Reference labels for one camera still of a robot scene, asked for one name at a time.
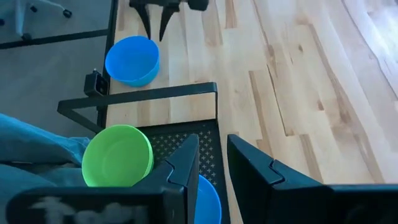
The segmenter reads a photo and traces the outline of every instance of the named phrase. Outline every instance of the blue fabric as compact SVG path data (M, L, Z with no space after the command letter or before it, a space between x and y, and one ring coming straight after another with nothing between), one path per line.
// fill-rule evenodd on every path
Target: blue fabric
M0 162L72 163L81 166L88 138L65 138L0 114ZM73 166L31 166L30 172L0 164L0 223L6 223L7 202L37 187L81 187L81 169Z

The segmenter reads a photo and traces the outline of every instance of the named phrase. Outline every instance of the black bar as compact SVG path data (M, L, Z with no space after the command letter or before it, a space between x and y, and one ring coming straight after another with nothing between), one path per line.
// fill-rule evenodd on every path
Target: black bar
M92 38L92 37L101 37L101 36L106 36L106 35L108 35L108 30L102 29L102 30L94 30L94 31L88 31L88 32L80 32L80 33L75 33L75 34L65 34L65 35L58 35L58 36L53 36L53 37L44 37L44 38L38 38L38 39L33 39L33 40L28 40L28 41L21 40L21 41L0 44L0 50L11 49L11 48L15 48L15 47L31 46L31 45L51 44L51 43L57 43L57 42L63 42L63 41L69 41L69 40L86 39L86 38Z
M109 50L114 44L114 33L116 30L116 20L118 18L118 0L112 0L111 3L111 11L109 13L109 24L108 24L108 36L106 38L106 47L105 47L105 56L104 59L106 58L106 55L108 54ZM106 68L104 66L104 69L102 71L102 76L109 81L109 84L111 83L111 78L106 71ZM100 108L98 110L97 114L97 125L105 128L106 126L106 113L108 112L108 107L104 106L103 108Z
M155 100L163 98L171 98L178 96L197 95L204 93L215 93L216 103L216 118L218 117L218 92L217 84L211 83L199 83L183 86L173 86L158 88L153 90L141 90L130 93L119 93L114 95L97 96L80 98L73 100L63 100L58 103L58 112L67 118L77 122L78 124L88 128L89 130L98 133L103 130L103 127L91 122L89 119L83 117L73 109L87 108L92 106L108 106L118 103L129 103L144 100Z

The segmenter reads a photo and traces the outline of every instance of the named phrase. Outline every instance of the black metal frame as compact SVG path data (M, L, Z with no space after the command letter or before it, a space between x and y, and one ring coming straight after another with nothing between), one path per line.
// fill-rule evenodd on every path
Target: black metal frame
M214 82L198 83L183 86L172 86L157 88L152 90L141 90L130 93L118 93L114 95L87 97L72 100L63 100L58 103L57 111L78 124L98 133L104 129L104 126L98 125L80 115L74 109L88 108L92 106L104 107L119 103L130 103L144 100L156 100L178 96L189 96L204 93L215 93L216 121L218 118L218 92L217 84Z

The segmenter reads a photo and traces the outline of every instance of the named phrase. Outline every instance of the chair wheel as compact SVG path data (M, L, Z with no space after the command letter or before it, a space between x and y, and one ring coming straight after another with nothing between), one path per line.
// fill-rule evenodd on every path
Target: chair wheel
M30 34L28 34L28 33L25 33L24 35L22 35L22 40L23 41L30 41L30 40L32 40L32 36L30 35Z
M72 17L72 12L69 11L68 9L66 9L66 10L63 11L63 15L64 15L66 18L71 18L71 17Z
M31 7L30 7L30 10L32 10L32 12L37 12L37 8L34 7L34 6L31 6Z

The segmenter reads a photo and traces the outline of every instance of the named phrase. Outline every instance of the chair leg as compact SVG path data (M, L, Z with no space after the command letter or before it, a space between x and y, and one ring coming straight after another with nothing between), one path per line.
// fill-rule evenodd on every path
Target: chair leg
M64 8L62 5L57 4L57 3L54 3L54 2L49 1L49 0L35 0L35 1L43 2L43 3L49 4L49 5L51 5L51 6L59 7L59 8L62 9L63 11L65 10L65 8Z

